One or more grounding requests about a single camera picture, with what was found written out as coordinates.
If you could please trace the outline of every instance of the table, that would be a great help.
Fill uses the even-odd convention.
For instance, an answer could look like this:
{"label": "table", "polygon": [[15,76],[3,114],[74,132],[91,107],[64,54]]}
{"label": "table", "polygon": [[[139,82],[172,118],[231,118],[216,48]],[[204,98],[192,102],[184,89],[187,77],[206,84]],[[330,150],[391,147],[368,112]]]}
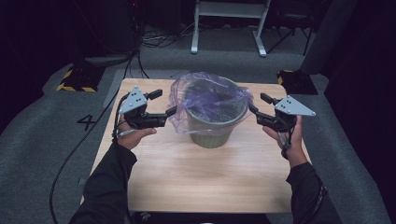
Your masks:
{"label": "table", "polygon": [[[174,80],[124,79],[117,101],[135,85],[142,92],[163,90],[163,96],[148,102],[149,113],[163,113]],[[248,87],[260,111],[274,115],[274,107],[260,99],[265,92],[282,98],[285,91],[275,84],[238,83]],[[116,106],[92,170],[111,145]],[[203,148],[189,135],[178,134],[169,121],[157,133],[133,149],[138,161],[128,183],[132,211],[200,213],[290,212],[290,185],[285,181],[289,163],[280,155],[276,141],[262,131],[253,115],[236,126],[222,147]]]}
{"label": "table", "polygon": [[196,0],[194,13],[194,33],[192,36],[191,53],[195,54],[198,52],[199,17],[218,16],[260,19],[258,30],[253,31],[253,36],[256,41],[256,45],[260,55],[262,57],[267,56],[264,45],[262,44],[261,34],[270,3],[271,0],[263,0],[262,4],[206,2]]}

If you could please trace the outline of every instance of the gray carpet floor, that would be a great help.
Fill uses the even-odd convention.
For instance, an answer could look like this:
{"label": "gray carpet floor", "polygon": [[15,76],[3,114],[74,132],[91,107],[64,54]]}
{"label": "gray carpet floor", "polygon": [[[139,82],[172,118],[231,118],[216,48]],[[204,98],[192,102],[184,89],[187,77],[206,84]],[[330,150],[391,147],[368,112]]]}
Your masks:
{"label": "gray carpet floor", "polygon": [[[276,31],[262,34],[265,47]],[[175,79],[190,72],[207,72],[236,82],[276,83],[276,72],[298,69],[304,60],[304,36],[296,32],[266,58],[260,57],[251,28],[206,30],[199,51],[190,54],[188,35],[165,48],[141,48],[141,61],[150,78]],[[50,187],[67,155],[87,133],[79,119],[98,120],[120,85],[126,63],[108,67],[98,92],[56,91],[66,64],[43,87],[45,95],[10,122],[0,137],[0,223],[51,223]],[[137,59],[127,77],[142,77]],[[323,92],[327,78],[312,76],[319,95],[293,95],[317,112],[304,119],[304,141],[311,160],[330,189],[345,223],[390,223],[375,182],[356,156]],[[78,209],[83,182],[104,134],[109,110],[76,150],[57,182],[53,206],[60,223]],[[292,223],[291,214],[268,214],[273,223]]]}

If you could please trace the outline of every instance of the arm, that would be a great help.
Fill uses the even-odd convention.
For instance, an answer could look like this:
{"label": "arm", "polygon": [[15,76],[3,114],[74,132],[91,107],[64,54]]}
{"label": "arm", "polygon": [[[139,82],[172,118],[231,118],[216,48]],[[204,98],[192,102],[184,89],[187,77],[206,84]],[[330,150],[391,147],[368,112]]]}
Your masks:
{"label": "arm", "polygon": [[[124,122],[119,129],[124,132],[131,127]],[[88,179],[83,191],[84,202],[70,223],[124,223],[129,216],[128,180],[137,161],[131,149],[143,137],[154,133],[155,129],[136,130],[113,141]]]}
{"label": "arm", "polygon": [[[277,132],[268,127],[262,129],[282,148]],[[327,195],[327,190],[303,152],[302,143],[303,120],[301,116],[297,116],[297,123],[291,136],[291,148],[286,151],[290,165],[287,181],[291,185],[293,223],[341,223]]]}

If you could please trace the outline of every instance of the black jacket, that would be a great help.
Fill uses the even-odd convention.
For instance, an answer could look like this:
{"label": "black jacket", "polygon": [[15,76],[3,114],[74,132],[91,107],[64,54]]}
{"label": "black jacket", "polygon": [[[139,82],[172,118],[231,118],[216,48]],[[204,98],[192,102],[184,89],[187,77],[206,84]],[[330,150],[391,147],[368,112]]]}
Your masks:
{"label": "black jacket", "polygon": [[[70,223],[125,223],[129,216],[127,187],[137,159],[125,147],[112,144],[84,187],[84,202]],[[293,223],[310,217],[318,202],[319,182],[311,163],[293,167],[287,181],[291,184]],[[341,223],[330,198],[324,195],[316,214],[308,223]]]}

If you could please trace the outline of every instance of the person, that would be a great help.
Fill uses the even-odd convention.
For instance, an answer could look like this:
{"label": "person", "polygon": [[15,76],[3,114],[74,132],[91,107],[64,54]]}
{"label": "person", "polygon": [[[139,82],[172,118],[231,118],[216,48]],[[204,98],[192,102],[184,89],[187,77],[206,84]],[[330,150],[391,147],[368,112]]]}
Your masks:
{"label": "person", "polygon": [[[282,148],[278,133],[262,128],[274,138]],[[119,132],[131,130],[120,116]],[[152,216],[141,213],[133,220],[128,209],[127,187],[132,168],[137,162],[132,149],[140,140],[155,134],[155,129],[135,130],[132,133],[114,138],[106,155],[91,174],[83,190],[84,201],[72,216],[70,223],[270,223],[265,215],[224,215],[222,214],[163,214]],[[314,167],[307,160],[302,147],[303,121],[298,116],[291,135],[291,148],[286,151],[290,164],[287,182],[291,185],[291,212],[293,223],[341,223],[326,188],[323,187]]]}

